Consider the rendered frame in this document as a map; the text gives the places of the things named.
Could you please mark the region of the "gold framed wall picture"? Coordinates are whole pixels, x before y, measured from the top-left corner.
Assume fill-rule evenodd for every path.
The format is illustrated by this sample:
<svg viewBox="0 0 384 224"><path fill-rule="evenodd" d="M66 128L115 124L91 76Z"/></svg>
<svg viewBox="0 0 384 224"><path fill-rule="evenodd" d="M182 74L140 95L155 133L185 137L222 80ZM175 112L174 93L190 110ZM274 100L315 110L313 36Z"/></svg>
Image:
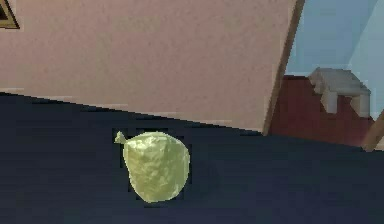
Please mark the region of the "gold framed wall picture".
<svg viewBox="0 0 384 224"><path fill-rule="evenodd" d="M8 0L0 0L0 28L20 28Z"/></svg>

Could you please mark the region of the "white side table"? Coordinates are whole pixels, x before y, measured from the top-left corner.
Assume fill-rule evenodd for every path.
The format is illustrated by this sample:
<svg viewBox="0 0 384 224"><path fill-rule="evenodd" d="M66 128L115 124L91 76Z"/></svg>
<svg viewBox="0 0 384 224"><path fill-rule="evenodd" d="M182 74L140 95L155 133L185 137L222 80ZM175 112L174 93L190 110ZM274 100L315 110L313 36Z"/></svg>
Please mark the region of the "white side table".
<svg viewBox="0 0 384 224"><path fill-rule="evenodd" d="M321 95L327 113L336 114L338 97L345 96L351 99L350 105L359 117L370 116L371 91L350 70L318 67L308 79L314 91Z"/></svg>

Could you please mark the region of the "yellow-green tied bag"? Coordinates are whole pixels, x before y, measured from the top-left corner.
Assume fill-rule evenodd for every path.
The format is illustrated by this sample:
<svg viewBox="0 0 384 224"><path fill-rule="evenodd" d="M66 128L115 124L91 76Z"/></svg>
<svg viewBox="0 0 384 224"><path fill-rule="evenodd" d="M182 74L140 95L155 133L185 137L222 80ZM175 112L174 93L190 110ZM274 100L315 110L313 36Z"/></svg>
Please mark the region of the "yellow-green tied bag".
<svg viewBox="0 0 384 224"><path fill-rule="evenodd" d="M129 182L143 201L157 203L179 195L187 182L191 162L182 141L158 131L127 139L118 131L114 142L123 146Z"/></svg>

